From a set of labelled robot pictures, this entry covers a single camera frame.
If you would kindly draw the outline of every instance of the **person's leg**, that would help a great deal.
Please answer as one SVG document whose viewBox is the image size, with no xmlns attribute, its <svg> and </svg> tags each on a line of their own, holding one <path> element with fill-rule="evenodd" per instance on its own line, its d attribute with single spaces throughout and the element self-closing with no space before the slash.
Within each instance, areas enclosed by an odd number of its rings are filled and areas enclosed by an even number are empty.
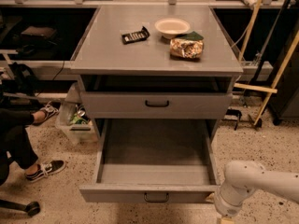
<svg viewBox="0 0 299 224">
<path fill-rule="evenodd" d="M 32 174 L 37 171 L 36 161 L 38 156 L 33 151 L 28 134 L 21 125 L 10 128 L 1 134 L 1 149 L 8 151 L 12 159 L 27 172 Z"/>
<path fill-rule="evenodd" d="M 27 180 L 35 182 L 48 175 L 61 172 L 65 168 L 64 161 L 51 161 L 46 164 L 38 164 L 38 156 L 32 149 L 28 133 L 24 125 L 16 125 L 16 123 L 33 124 L 40 123 L 45 120 L 47 113 L 37 111 L 33 114 L 29 112 L 10 111 L 0 109 L 0 149 L 8 151 L 12 159 L 24 169 Z"/>
<path fill-rule="evenodd" d="M 59 112 L 58 109 L 55 108 L 51 104 L 51 102 L 48 102 L 44 107 L 42 107 L 41 109 L 39 109 L 37 112 L 33 114 L 35 116 L 34 125 L 39 125 L 43 123 L 44 121 L 48 120 L 52 116 L 58 114 L 58 112 Z"/>
</svg>

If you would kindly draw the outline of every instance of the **cabinet top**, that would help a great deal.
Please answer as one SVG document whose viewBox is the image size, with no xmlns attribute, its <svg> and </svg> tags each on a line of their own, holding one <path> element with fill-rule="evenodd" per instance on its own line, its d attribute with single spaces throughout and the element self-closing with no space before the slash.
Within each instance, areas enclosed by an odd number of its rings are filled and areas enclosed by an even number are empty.
<svg viewBox="0 0 299 224">
<path fill-rule="evenodd" d="M 170 40 L 154 26 L 162 18 L 183 19 L 191 31 L 204 37 L 199 60 L 170 55 Z M 121 35 L 140 31 L 142 26 L 150 37 L 123 45 Z M 210 8 L 196 5 L 100 7 L 71 69 L 76 74 L 111 75 L 231 76 L 243 72 Z"/>
</svg>

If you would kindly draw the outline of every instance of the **drawer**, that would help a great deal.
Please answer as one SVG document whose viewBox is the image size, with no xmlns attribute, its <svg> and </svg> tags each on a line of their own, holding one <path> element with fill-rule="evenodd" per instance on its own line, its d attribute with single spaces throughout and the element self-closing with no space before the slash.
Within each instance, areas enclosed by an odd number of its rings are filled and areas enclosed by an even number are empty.
<svg viewBox="0 0 299 224">
<path fill-rule="evenodd" d="M 89 117 L 107 119 L 222 119 L 232 97 L 227 93 L 81 93 Z"/>
<path fill-rule="evenodd" d="M 110 119 L 86 202 L 204 203 L 220 181 L 201 119 Z"/>
</svg>

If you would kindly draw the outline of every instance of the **chair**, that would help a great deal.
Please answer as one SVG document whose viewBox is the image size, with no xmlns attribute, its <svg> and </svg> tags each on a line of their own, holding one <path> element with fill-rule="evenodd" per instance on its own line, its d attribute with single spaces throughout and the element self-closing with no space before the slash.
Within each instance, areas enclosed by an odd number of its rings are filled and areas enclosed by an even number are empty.
<svg viewBox="0 0 299 224">
<path fill-rule="evenodd" d="M 9 174 L 9 165 L 13 162 L 11 157 L 7 156 L 6 152 L 0 151 L 0 186 L 7 180 Z M 40 206 L 38 202 L 32 202 L 27 205 L 20 203 L 13 203 L 0 199 L 0 208 L 13 209 L 26 212 L 30 217 L 40 212 Z"/>
</svg>

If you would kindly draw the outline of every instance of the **sneaker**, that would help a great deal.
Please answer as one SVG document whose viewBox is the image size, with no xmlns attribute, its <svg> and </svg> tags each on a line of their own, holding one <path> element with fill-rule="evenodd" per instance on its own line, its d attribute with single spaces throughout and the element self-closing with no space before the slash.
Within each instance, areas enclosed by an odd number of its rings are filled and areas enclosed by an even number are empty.
<svg viewBox="0 0 299 224">
<path fill-rule="evenodd" d="M 38 123 L 34 123 L 34 125 L 40 125 L 42 124 L 43 122 L 45 122 L 47 119 L 51 118 L 52 116 L 58 114 L 58 109 L 55 108 L 51 102 L 48 102 L 44 107 L 42 107 L 41 109 L 39 109 L 39 111 L 42 111 L 45 113 L 45 118 L 44 120 L 42 120 L 41 122 L 38 122 Z"/>
<path fill-rule="evenodd" d="M 64 161 L 52 161 L 50 163 L 38 164 L 38 170 L 35 174 L 25 175 L 30 182 L 36 182 L 43 177 L 54 175 L 61 172 L 65 168 Z"/>
</svg>

